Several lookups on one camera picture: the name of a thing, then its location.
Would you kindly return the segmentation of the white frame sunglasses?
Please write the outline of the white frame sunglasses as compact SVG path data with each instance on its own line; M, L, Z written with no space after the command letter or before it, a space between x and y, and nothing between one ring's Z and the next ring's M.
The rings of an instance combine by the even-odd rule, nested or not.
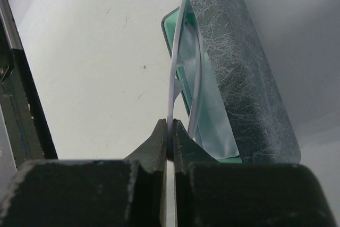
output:
M174 130L174 104L182 96L188 113L187 132L196 136L202 108L205 75L205 47L190 0L164 18L162 28L171 57L167 128Z

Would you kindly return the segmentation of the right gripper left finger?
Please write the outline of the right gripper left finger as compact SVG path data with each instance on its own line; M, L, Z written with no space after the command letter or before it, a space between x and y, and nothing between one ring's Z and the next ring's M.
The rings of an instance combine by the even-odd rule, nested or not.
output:
M130 226L166 226L166 151L167 123L160 119L150 137L125 158L131 164Z

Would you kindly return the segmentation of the grey glasses case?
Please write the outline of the grey glasses case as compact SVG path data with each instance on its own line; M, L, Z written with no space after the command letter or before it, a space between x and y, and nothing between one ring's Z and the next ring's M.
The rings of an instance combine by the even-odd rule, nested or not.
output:
M238 157L216 160L299 163L300 148L245 1L190 2L239 150ZM175 119L187 131L182 96L174 104ZM170 159L172 132L168 132Z

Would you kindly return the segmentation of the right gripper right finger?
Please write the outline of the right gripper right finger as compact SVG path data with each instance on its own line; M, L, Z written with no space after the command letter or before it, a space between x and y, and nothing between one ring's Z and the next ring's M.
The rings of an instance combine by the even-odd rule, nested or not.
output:
M191 163L217 163L218 161L188 135L180 120L173 121L172 138L176 226L196 226L189 165Z

